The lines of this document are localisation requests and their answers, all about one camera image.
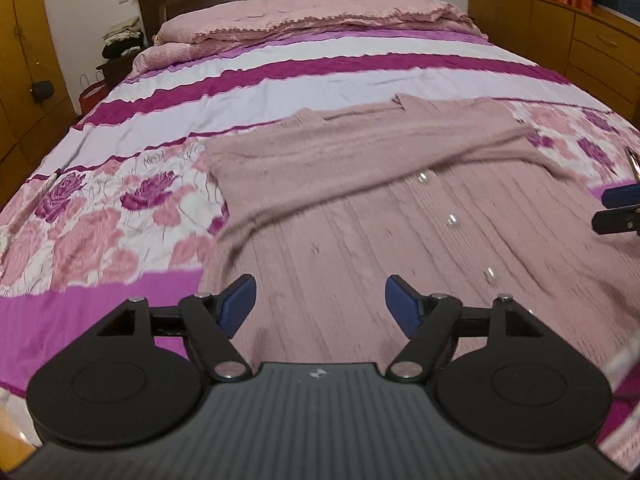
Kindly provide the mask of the pink knitted cardigan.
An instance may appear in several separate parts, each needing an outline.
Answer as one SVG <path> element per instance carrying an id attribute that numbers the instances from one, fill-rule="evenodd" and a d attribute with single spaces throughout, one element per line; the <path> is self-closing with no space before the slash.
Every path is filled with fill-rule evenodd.
<path id="1" fill-rule="evenodd" d="M 229 219 L 201 290 L 254 275 L 236 337 L 253 363 L 381 365 L 405 342 L 390 275 L 472 306 L 506 292 L 620 382 L 639 355 L 638 238 L 594 234 L 598 201 L 533 133 L 494 100 L 400 94 L 213 138 Z"/>

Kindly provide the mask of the wooden side cabinet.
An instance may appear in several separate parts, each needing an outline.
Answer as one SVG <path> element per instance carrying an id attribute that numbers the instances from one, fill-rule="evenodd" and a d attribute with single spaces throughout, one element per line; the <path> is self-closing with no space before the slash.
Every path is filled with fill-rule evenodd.
<path id="1" fill-rule="evenodd" d="M 551 0 L 468 0 L 468 13 L 498 47 L 554 70 L 639 125 L 639 24 Z"/>

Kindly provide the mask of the yellow wooden wardrobe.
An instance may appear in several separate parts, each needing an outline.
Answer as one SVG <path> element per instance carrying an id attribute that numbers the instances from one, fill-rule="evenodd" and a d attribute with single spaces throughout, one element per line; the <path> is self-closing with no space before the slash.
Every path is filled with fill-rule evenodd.
<path id="1" fill-rule="evenodd" d="M 34 81 L 55 94 L 35 103 Z M 1 0 L 1 203 L 6 204 L 77 118 L 43 0 Z"/>

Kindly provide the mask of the pink folded quilt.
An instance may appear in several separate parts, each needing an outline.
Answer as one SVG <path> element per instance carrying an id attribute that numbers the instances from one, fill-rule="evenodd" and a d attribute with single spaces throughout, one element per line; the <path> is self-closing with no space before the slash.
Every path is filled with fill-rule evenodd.
<path id="1" fill-rule="evenodd" d="M 160 26 L 152 47 L 132 63 L 133 80 L 297 35 L 366 29 L 443 30 L 485 38 L 468 14 L 440 0 L 247 0 L 181 14 Z"/>

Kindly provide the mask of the striped floral bedspread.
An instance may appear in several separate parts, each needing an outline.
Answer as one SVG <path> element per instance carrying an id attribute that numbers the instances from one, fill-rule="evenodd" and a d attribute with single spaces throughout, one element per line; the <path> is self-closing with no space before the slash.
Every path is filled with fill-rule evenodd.
<path id="1" fill-rule="evenodd" d="M 463 32 L 324 32 L 149 72 L 117 86 L 35 169 L 17 168 L 1 213 L 1 401 L 24 438 L 30 376 L 129 296 L 192 292 L 227 219 L 205 177 L 211 136 L 302 108 L 398 93 L 494 98 L 530 122 L 541 153 L 591 191 L 626 183 L 639 133 L 559 74 Z"/>

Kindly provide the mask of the small black bag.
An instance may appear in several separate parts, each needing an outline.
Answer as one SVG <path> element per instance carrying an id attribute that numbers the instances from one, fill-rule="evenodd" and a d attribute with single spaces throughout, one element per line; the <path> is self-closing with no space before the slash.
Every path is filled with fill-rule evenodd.
<path id="1" fill-rule="evenodd" d="M 54 96 L 54 85 L 50 80 L 34 81 L 30 86 L 30 94 L 35 103 L 42 103 Z"/>

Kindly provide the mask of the pile of clothes on nightstand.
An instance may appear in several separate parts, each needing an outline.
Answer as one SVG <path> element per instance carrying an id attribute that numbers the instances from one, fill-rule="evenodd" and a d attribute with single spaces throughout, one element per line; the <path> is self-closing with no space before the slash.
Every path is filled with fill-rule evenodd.
<path id="1" fill-rule="evenodd" d="M 141 18 L 134 16 L 114 25 L 102 40 L 102 58 L 107 61 L 141 50 L 145 46 Z"/>

